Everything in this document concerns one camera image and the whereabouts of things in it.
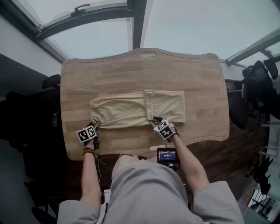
khaki fabric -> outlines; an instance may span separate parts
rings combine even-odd
[[[91,121],[101,128],[127,128],[148,125],[154,116],[184,123],[184,91],[152,91],[97,98],[90,102]]]

chair backrest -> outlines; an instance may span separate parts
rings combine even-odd
[[[268,71],[261,61],[257,61],[249,74],[242,81],[234,82],[234,85],[237,89],[241,89],[243,83],[247,87],[247,100],[249,102],[259,98],[273,86]]]

electronic device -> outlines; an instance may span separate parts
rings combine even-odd
[[[167,166],[178,173],[180,160],[175,148],[157,148],[157,163]]]

wooden floor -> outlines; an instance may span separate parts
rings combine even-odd
[[[251,198],[254,181],[246,178],[250,163],[256,159],[258,151],[264,151],[268,130],[259,127],[256,119],[249,118],[246,129],[239,129],[230,124],[230,136],[226,141],[204,141],[188,146],[206,170],[210,182],[225,180],[228,182],[235,198],[248,203]],[[118,155],[109,155],[109,164],[99,164],[101,171],[101,188],[109,188],[111,173]],[[60,197],[79,200],[81,197],[82,161],[71,161],[65,158],[56,176],[55,194]],[[182,170],[179,175],[184,183],[186,178]],[[192,194],[186,188],[189,200]]]

wooden tabletop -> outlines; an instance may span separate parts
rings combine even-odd
[[[220,60],[215,54],[185,55],[142,48],[100,59],[71,59],[61,74],[61,116],[67,155],[83,159],[76,131],[91,120],[95,98],[151,90],[183,90],[186,121],[176,128],[186,145],[229,136],[228,97]],[[166,144],[150,125],[100,129],[99,155],[155,156],[151,146]]]

